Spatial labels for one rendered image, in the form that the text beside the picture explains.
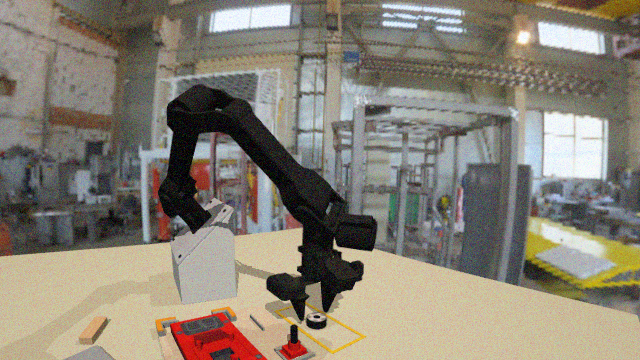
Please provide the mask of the orange flat rectangular block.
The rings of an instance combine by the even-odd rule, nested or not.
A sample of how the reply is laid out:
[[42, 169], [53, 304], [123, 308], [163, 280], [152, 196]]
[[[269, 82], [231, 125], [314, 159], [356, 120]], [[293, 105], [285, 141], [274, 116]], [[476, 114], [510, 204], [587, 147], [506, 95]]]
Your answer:
[[80, 344], [93, 344], [97, 337], [102, 333], [102, 330], [106, 327], [107, 323], [107, 316], [95, 317], [78, 337]]

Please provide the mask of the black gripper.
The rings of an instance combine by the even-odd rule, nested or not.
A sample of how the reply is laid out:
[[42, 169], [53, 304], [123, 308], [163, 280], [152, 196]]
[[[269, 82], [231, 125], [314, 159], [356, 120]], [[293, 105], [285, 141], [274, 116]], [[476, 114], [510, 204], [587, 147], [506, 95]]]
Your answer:
[[336, 293], [329, 290], [329, 286], [322, 279], [312, 278], [314, 265], [322, 253], [327, 253], [327, 258], [333, 258], [338, 251], [333, 246], [326, 248], [309, 247], [302, 243], [298, 251], [302, 253], [302, 266], [297, 267], [301, 277], [293, 277], [287, 273], [279, 273], [267, 278], [266, 285], [274, 296], [281, 301], [290, 300], [300, 321], [304, 321], [305, 301], [310, 297], [305, 293], [306, 285], [321, 283], [321, 296], [323, 310], [327, 313]]

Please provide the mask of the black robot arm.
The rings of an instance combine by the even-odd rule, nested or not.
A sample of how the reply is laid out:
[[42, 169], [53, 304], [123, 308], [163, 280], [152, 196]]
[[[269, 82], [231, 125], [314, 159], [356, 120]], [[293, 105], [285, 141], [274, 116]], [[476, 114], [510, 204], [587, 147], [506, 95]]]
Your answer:
[[[198, 190], [197, 181], [190, 176], [191, 163], [199, 134], [220, 132], [229, 134], [273, 181], [284, 207], [303, 225], [304, 245], [331, 247], [335, 238], [337, 247], [374, 249], [376, 219], [372, 215], [346, 214], [347, 202], [318, 173], [296, 162], [246, 100], [197, 84], [168, 103], [166, 115], [173, 137], [168, 174], [158, 196], [164, 213], [169, 218], [179, 215], [193, 234], [212, 215], [193, 198]], [[333, 205], [327, 215], [329, 203]], [[322, 279], [330, 291], [350, 291], [363, 279], [364, 264], [360, 261], [344, 262], [340, 251], [333, 258], [327, 255], [322, 253], [316, 261], [312, 278]]]

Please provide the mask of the black and white wheel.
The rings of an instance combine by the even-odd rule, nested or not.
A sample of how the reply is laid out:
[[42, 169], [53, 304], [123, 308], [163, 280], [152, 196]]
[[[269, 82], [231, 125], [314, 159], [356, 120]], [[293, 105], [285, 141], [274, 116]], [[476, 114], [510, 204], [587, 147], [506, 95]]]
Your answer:
[[322, 329], [326, 326], [326, 314], [314, 312], [307, 315], [306, 325], [312, 329]]

